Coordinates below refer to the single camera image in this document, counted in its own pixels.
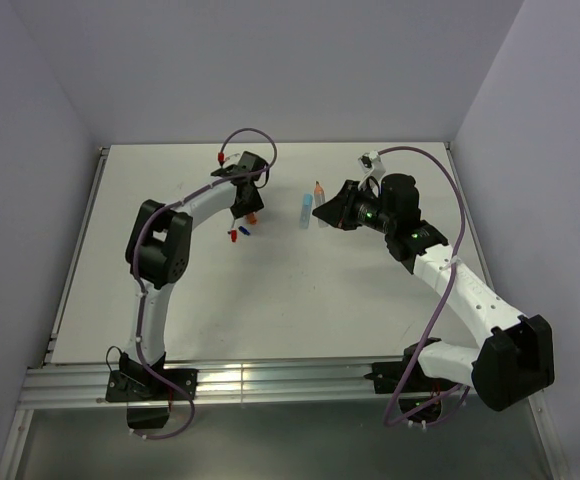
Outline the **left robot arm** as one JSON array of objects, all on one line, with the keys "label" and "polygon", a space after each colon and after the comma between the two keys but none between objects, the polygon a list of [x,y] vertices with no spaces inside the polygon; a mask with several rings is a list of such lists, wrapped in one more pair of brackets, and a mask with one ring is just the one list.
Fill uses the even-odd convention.
[{"label": "left robot arm", "polygon": [[167,383],[165,324],[175,284],[190,258],[192,233],[228,210],[234,220],[264,208],[256,182],[269,178],[270,164],[245,151],[235,164],[211,173],[209,183],[170,205],[145,201],[126,247],[126,261],[137,283],[133,333],[119,360],[119,374],[142,399],[161,394]]}]

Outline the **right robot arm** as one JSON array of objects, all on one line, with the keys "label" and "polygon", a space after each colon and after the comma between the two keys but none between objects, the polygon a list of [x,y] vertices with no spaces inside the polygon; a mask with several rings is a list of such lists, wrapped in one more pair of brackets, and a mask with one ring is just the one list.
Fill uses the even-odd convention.
[{"label": "right robot arm", "polygon": [[540,315],[527,316],[491,290],[454,253],[447,238],[423,220],[413,177],[390,174],[373,190],[348,180],[314,216],[344,231],[365,226],[383,234],[391,256],[440,296],[468,328],[473,348],[427,337],[398,363],[375,364],[375,390],[394,394],[438,392],[459,385],[502,411],[554,383],[552,328]]}]

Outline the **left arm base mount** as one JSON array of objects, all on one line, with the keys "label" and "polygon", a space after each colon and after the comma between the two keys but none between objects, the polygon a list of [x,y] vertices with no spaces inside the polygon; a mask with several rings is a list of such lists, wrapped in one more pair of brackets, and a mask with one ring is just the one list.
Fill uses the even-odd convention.
[{"label": "left arm base mount", "polygon": [[172,403],[185,397],[151,375],[147,383],[136,382],[115,370],[110,373],[105,401],[126,405],[127,425],[135,430],[163,428],[170,418]]}]

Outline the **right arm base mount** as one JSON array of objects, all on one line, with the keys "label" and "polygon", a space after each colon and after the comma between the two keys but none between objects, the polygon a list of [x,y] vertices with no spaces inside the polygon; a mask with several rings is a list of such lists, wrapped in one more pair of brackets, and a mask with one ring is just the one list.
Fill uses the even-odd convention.
[{"label": "right arm base mount", "polygon": [[443,400],[460,392],[462,386],[427,377],[418,364],[406,375],[407,366],[407,360],[374,362],[364,375],[365,380],[372,382],[375,394],[390,396],[383,414],[384,425],[405,423],[426,428],[438,423],[443,413]]}]

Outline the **orange marker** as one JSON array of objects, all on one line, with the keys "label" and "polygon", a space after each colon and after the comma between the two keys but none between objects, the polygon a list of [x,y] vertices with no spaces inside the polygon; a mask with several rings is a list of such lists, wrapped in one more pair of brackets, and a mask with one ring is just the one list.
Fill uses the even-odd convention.
[{"label": "orange marker", "polygon": [[[325,192],[319,181],[315,182],[313,196],[314,196],[314,210],[316,210],[317,207],[320,207],[325,203]],[[327,223],[321,219],[318,219],[318,225],[320,228],[327,227]]]}]

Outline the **light blue marker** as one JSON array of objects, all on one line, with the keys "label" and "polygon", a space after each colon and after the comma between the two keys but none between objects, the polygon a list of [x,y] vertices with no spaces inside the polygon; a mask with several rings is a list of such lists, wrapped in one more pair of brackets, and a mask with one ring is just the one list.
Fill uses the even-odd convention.
[{"label": "light blue marker", "polygon": [[299,217],[299,227],[301,229],[309,228],[312,205],[313,205],[313,196],[309,193],[304,194],[302,198],[301,211]]}]

